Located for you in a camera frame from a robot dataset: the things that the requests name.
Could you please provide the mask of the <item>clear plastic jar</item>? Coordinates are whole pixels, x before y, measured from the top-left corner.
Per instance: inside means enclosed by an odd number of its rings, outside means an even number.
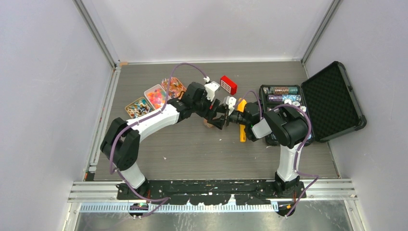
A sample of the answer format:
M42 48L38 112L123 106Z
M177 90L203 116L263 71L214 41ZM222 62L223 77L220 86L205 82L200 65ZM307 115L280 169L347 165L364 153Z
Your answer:
M214 125L210 124L206 119L204 119L204 126L206 128L213 128L214 127Z

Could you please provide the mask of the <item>yellow plastic scoop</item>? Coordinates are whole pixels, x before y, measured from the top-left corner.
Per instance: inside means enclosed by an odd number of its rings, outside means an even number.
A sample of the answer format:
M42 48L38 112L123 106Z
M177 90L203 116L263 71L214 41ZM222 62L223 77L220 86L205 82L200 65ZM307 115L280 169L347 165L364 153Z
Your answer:
M246 104L247 102L245 99L239 98L239 103L237 106L238 111L244 112L244 108ZM246 142L245 125L240 125L240 142Z

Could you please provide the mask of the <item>white tray of gummy candies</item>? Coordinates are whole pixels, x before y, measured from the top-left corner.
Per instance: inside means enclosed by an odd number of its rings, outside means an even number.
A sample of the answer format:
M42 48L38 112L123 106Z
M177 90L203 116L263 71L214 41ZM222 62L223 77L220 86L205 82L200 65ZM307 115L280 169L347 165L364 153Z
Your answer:
M144 96L153 106L154 110L161 108L168 99L166 91L159 84L152 86L144 92Z

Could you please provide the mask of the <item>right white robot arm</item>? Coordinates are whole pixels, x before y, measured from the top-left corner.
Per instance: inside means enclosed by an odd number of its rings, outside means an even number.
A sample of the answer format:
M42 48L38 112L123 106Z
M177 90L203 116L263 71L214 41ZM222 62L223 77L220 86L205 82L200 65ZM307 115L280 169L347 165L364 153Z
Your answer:
M280 145L280 162L272 189L280 197L288 197L300 188L298 162L302 148L311 133L311 122L300 108L281 104L262 112L258 103L247 103L243 111L227 105L211 106L207 122L219 129L230 123L244 127L245 137L257 141L274 135Z

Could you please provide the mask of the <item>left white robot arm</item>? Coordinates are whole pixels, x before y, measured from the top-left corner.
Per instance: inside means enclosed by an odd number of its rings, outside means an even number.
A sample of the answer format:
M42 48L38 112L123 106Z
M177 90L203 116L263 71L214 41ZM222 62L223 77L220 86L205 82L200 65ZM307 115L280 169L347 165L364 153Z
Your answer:
M189 118L193 113L210 121L220 103L215 99L219 87L214 81L204 85L193 82L181 98L169 99L163 107L151 113L128 121L119 117L112 121L100 151L129 183L129 193L134 198L142 199L148 191L144 183L146 177L137 165L140 143L153 133Z

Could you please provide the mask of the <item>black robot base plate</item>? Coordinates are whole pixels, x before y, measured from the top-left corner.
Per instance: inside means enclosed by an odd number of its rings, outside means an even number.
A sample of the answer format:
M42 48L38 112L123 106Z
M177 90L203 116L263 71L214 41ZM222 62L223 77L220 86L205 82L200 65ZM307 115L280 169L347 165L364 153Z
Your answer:
M154 205L267 205L272 199L294 203L305 198L305 186L281 191L274 180L147 180L132 192L125 184L116 185L118 200L148 199Z

